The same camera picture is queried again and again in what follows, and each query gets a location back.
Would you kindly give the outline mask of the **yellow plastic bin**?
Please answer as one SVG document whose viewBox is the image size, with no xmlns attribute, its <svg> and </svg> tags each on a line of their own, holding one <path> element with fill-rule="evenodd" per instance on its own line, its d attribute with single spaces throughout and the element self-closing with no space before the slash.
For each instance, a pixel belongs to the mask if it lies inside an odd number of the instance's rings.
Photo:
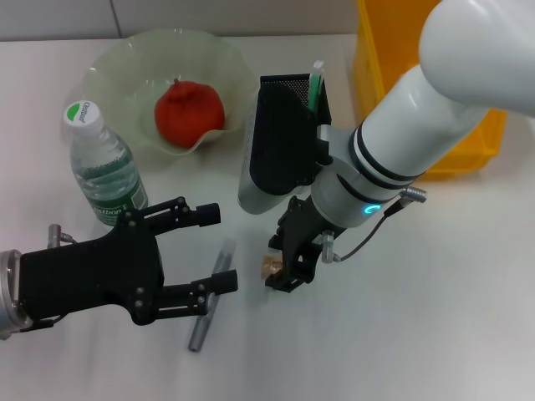
<svg viewBox="0 0 535 401">
<path fill-rule="evenodd" d="M 361 118 L 373 111 L 402 74 L 418 64 L 422 28 L 439 2 L 356 0 L 359 27 L 353 77 Z M 421 179 L 448 180 L 485 167 L 499 154 L 506 121 L 505 112 L 488 112 L 482 122 Z"/>
</svg>

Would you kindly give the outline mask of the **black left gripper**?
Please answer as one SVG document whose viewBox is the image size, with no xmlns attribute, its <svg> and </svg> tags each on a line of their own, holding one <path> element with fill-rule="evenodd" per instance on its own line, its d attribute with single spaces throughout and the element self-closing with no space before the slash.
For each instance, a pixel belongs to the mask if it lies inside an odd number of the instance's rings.
<svg viewBox="0 0 535 401">
<path fill-rule="evenodd" d="M 34 321 L 118 305 L 134 324 L 151 324 L 164 281 L 155 236 L 220 223 L 217 203 L 191 208 L 183 196 L 123 212 L 105 236 L 22 255 L 20 305 Z"/>
</svg>

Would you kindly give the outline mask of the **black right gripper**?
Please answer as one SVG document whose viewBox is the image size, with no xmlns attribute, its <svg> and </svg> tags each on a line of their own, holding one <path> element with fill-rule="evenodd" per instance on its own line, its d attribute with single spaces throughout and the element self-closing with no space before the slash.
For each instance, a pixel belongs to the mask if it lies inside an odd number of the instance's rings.
<svg viewBox="0 0 535 401">
<path fill-rule="evenodd" d="M 323 233 L 332 231 L 338 238 L 345 228 L 325 219 L 309 196 L 305 200 L 293 195 L 288 208 L 278 221 L 277 234 L 269 242 L 270 249 L 280 251 L 283 268 L 265 279 L 265 286 L 290 293 L 315 277 L 316 264 L 323 250 Z"/>
</svg>

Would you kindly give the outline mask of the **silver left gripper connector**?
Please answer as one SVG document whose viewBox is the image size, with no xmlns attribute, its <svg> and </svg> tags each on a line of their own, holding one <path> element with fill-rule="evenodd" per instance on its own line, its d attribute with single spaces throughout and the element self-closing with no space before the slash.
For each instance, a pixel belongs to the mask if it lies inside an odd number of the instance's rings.
<svg viewBox="0 0 535 401">
<path fill-rule="evenodd" d="M 62 243 L 77 244 L 77 241 L 69 234 L 62 231 L 59 224 L 51 224 L 48 226 L 48 243 L 47 248 L 53 249 L 60 247 Z"/>
</svg>

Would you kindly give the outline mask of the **red-orange toy orange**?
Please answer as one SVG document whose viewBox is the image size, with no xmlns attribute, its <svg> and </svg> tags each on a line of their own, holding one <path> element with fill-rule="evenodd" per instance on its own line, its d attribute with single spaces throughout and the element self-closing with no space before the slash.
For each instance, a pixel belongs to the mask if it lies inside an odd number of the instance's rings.
<svg viewBox="0 0 535 401">
<path fill-rule="evenodd" d="M 226 117 L 213 87 L 174 79 L 155 103 L 154 120 L 164 140 L 190 149 L 207 132 L 223 129 Z"/>
</svg>

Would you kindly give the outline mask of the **grey pen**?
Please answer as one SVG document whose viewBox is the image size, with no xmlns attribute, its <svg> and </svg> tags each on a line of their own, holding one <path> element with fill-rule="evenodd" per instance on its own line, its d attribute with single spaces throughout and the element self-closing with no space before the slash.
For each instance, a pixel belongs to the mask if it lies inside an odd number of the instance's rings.
<svg viewBox="0 0 535 401">
<path fill-rule="evenodd" d="M 226 239 L 222 243 L 222 248 L 217 256 L 212 273 L 221 273 L 230 270 L 232 264 L 232 258 L 236 250 L 236 241 L 232 239 Z M 214 317 L 217 309 L 219 296 L 211 293 L 207 298 L 207 314 L 204 316 L 198 316 L 195 322 L 195 326 L 192 330 L 190 341 L 188 343 L 188 350 L 191 352 L 199 353 L 202 345 L 206 339 L 206 335 L 211 326 L 211 321 Z"/>
</svg>

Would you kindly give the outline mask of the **wavy green glass fruit plate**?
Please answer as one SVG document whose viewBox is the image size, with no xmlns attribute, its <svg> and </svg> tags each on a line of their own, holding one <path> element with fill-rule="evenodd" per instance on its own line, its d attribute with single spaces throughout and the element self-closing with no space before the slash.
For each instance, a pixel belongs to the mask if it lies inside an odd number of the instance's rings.
<svg viewBox="0 0 535 401">
<path fill-rule="evenodd" d="M 205 133 L 191 148 L 164 140 L 155 124 L 155 104 L 175 80 L 211 86 L 225 111 L 223 129 Z M 240 49 L 226 39 L 184 28 L 156 28 L 109 48 L 67 101 L 96 103 L 105 123 L 135 153 L 181 157 L 224 135 L 241 134 L 259 85 Z"/>
</svg>

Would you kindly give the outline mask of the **clear green-label water bottle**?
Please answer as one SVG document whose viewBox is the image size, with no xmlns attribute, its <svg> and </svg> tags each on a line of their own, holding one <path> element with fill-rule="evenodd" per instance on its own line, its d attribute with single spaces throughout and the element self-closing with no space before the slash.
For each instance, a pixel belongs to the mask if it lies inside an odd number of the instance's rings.
<svg viewBox="0 0 535 401">
<path fill-rule="evenodd" d="M 149 205 L 130 148 L 106 125 L 97 104 L 70 104 L 64 126 L 71 137 L 71 170 L 98 221 L 113 227 L 123 210 Z"/>
</svg>

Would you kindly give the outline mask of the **green utility knife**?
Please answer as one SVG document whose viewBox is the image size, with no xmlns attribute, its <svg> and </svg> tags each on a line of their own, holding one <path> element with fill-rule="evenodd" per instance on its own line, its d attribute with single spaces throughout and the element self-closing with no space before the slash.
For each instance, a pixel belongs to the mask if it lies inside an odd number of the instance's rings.
<svg viewBox="0 0 535 401">
<path fill-rule="evenodd" d="M 324 61 L 317 60 L 313 64 L 308 77 L 308 108 L 315 114 L 318 112 L 318 102 L 324 82 Z"/>
</svg>

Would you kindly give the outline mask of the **black mesh pen holder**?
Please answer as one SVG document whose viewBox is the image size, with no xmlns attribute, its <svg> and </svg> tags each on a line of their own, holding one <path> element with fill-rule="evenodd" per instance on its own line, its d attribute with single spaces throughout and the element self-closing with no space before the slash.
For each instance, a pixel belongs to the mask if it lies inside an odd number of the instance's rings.
<svg viewBox="0 0 535 401">
<path fill-rule="evenodd" d="M 290 88 L 299 97 L 302 104 L 308 106 L 308 74 L 263 75 L 260 77 L 260 84 L 262 86 L 267 84 L 279 84 Z M 316 105 L 316 116 L 319 124 L 331 124 L 332 122 L 325 83 L 322 83 L 319 92 Z"/>
</svg>

